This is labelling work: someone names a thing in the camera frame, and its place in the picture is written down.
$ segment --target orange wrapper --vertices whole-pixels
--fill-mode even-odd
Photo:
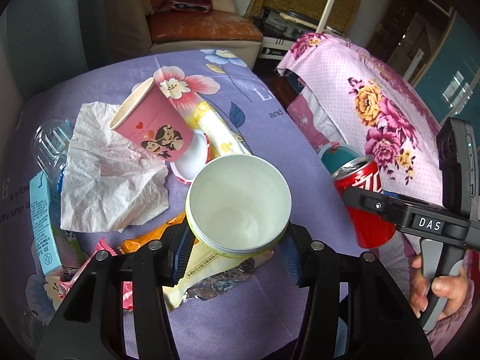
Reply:
[[[141,246],[145,245],[147,242],[150,242],[153,239],[160,239],[162,237],[163,232],[165,229],[172,225],[179,225],[182,223],[183,219],[185,218],[185,211],[178,214],[175,218],[166,221],[162,226],[157,227],[156,229],[150,231],[149,233],[134,239],[127,239],[125,240],[119,247],[120,251],[125,253],[132,253],[140,249]]]

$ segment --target finger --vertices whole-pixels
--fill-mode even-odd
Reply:
[[[421,269],[416,269],[411,280],[410,293],[417,293],[419,295],[426,295],[430,288],[430,284],[422,275]]]
[[[419,254],[412,262],[412,268],[421,268],[422,267],[422,255]]]
[[[413,312],[419,316],[419,311],[425,311],[428,306],[428,299],[425,295],[413,294],[409,300]]]
[[[438,297],[448,298],[439,320],[456,313],[467,297],[469,282],[466,277],[440,276],[432,283],[432,291]]]

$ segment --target brown leather cushion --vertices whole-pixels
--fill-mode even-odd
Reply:
[[[248,19],[229,12],[164,11],[147,16],[154,43],[175,41],[255,41],[263,35]]]

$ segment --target white plastic cup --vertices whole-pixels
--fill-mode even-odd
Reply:
[[[210,161],[187,193],[187,220],[196,238],[227,257],[251,257],[275,245],[290,219],[292,198],[282,174],[249,154]]]

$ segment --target candy wrapper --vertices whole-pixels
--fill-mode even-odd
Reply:
[[[225,294],[237,284],[252,276],[255,272],[255,268],[268,261],[272,256],[273,251],[269,250],[258,256],[246,259],[235,268],[199,281],[185,292],[182,302],[186,302],[188,299],[208,300],[218,295]]]
[[[168,226],[182,223],[185,212],[167,221],[162,226],[135,239],[128,239],[120,245],[122,253],[137,251],[142,245],[153,239],[160,239]],[[174,287],[163,287],[165,303],[170,310],[179,307],[186,299],[212,299],[222,295],[238,283],[248,279],[254,269],[272,258],[268,250],[258,256],[246,258],[229,258],[221,256],[207,245],[195,240],[185,275]]]
[[[70,290],[71,286],[77,281],[78,276],[83,272],[83,269],[88,265],[90,260],[98,251],[109,251],[112,256],[116,256],[117,253],[107,244],[105,238],[101,238],[98,244],[95,246],[93,254],[90,258],[82,265],[82,267],[77,271],[77,273],[71,278],[70,281],[60,281],[58,285],[58,293],[60,294],[60,298],[63,300],[68,291]],[[123,282],[123,309],[131,311],[134,309],[134,297],[133,297],[133,285],[131,281]]]

